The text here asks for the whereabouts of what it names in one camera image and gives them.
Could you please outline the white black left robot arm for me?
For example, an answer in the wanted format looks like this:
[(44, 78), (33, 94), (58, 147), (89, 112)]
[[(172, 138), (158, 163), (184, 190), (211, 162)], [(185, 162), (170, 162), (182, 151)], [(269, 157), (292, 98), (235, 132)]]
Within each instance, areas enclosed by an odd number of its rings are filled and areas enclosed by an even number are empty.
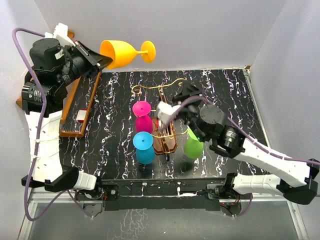
[(60, 161), (60, 124), (67, 86), (81, 77), (92, 78), (113, 61), (96, 53), (79, 41), (61, 45), (56, 38), (43, 38), (29, 51), (32, 73), (21, 91), (30, 139), (29, 174), (22, 178), (26, 188), (44, 187), (57, 193), (71, 189), (84, 190), (93, 200), (103, 195), (97, 177), (64, 167)]

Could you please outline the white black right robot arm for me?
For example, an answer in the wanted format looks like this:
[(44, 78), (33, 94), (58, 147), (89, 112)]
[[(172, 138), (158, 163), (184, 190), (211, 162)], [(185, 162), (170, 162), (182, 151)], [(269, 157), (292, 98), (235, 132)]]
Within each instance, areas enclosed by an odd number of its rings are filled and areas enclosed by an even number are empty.
[(223, 186), (217, 189), (219, 195), (233, 199), (237, 195), (271, 194), (300, 205), (308, 205), (316, 197), (319, 161), (293, 159), (259, 143), (189, 82), (182, 84), (172, 102), (173, 118), (182, 119), (197, 142), (209, 142), (209, 149), (216, 154), (268, 172), (265, 175), (229, 173)]

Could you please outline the orange yellow wine glass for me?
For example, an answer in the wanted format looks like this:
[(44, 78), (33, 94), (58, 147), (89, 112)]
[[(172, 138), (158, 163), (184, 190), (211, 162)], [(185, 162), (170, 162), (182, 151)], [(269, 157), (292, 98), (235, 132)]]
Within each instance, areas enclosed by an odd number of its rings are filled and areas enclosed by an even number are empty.
[(136, 50), (125, 41), (104, 40), (100, 45), (99, 52), (101, 55), (112, 59), (112, 62), (106, 67), (110, 70), (131, 64), (137, 55), (141, 55), (141, 58), (148, 64), (156, 58), (156, 47), (149, 40), (142, 43), (140, 50)]

